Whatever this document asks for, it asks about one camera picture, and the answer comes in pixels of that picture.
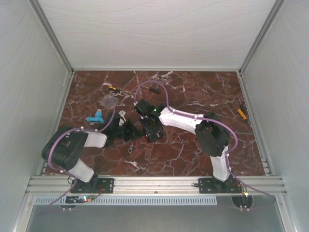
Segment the black fuse box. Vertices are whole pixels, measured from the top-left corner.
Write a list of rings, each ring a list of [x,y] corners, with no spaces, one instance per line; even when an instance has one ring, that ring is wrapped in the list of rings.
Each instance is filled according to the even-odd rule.
[[[163,129],[157,129],[157,130],[146,130],[145,131],[145,137],[146,141],[148,143],[153,143],[158,140],[161,140],[164,135],[163,135]]]

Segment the clear plastic fuse box lid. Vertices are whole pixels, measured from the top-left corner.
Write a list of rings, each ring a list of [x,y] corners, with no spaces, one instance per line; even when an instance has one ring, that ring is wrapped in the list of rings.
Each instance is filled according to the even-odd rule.
[[[116,97],[108,94],[101,100],[100,105],[108,109],[113,109],[118,101],[119,100]]]

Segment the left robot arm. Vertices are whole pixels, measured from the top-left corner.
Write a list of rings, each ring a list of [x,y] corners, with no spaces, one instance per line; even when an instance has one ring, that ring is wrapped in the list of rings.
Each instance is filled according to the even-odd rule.
[[[131,120],[119,113],[110,113],[104,123],[94,124],[93,129],[76,130],[70,125],[62,125],[42,150],[42,158],[50,167],[82,181],[82,187],[88,192],[98,189],[99,180],[95,177],[95,171],[81,160],[83,149],[105,148],[115,139],[133,142],[143,136]]]

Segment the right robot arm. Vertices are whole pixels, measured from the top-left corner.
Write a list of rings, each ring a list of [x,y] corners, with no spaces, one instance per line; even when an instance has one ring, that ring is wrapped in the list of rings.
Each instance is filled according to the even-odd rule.
[[[230,187],[230,173],[225,162],[229,132],[222,126],[216,114],[195,115],[164,105],[155,107],[144,99],[135,103],[134,109],[140,115],[148,143],[163,138],[163,126],[176,127],[196,135],[203,152],[211,157],[214,188],[218,192],[225,192]]]

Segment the silver combination wrench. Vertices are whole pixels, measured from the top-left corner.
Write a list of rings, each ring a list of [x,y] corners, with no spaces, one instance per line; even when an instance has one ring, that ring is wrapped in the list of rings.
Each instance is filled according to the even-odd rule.
[[[129,149],[128,149],[128,152],[129,152],[129,153],[132,153],[132,151],[133,151],[133,145],[134,145],[134,141],[132,141],[131,144],[130,144],[130,147],[129,147]]]

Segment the yellow black small screwdriver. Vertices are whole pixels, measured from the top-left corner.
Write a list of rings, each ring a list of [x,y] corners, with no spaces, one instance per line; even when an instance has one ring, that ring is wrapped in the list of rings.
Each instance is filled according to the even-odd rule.
[[[114,91],[114,92],[116,92],[116,93],[121,92],[120,89],[118,89],[118,88],[116,88],[116,87],[113,87],[113,86],[109,86],[108,89],[109,89],[110,91]]]

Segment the thin black screwdriver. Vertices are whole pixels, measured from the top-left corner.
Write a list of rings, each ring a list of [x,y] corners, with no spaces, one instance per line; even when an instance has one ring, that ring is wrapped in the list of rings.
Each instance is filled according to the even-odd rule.
[[[244,115],[246,115],[246,108],[245,106],[243,105],[242,101],[240,100],[240,97],[238,96],[238,100],[239,100],[239,105],[240,105],[240,109],[241,111],[244,113]]]

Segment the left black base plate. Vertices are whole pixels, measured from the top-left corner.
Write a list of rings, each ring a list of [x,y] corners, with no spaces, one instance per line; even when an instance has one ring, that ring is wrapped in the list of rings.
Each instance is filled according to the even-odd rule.
[[[94,178],[86,183],[81,180],[74,181],[76,185],[70,190],[74,194],[110,194],[113,193],[114,178]]]

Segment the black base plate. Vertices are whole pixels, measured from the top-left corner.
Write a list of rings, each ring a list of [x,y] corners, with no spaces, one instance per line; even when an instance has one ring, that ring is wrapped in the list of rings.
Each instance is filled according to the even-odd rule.
[[[76,185],[70,190],[74,194],[110,194],[113,193],[114,178],[94,178],[86,183],[81,180],[74,181]]]
[[[241,184],[234,178],[228,178],[224,182],[215,178],[199,178],[193,186],[198,188],[201,194],[240,194],[243,192]]]

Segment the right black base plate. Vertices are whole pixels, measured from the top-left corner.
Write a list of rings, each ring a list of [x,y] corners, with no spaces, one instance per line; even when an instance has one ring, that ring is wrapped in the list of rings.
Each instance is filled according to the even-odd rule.
[[[198,188],[201,194],[240,194],[243,192],[241,184],[234,178],[228,178],[224,182],[215,178],[199,178],[193,186]]]

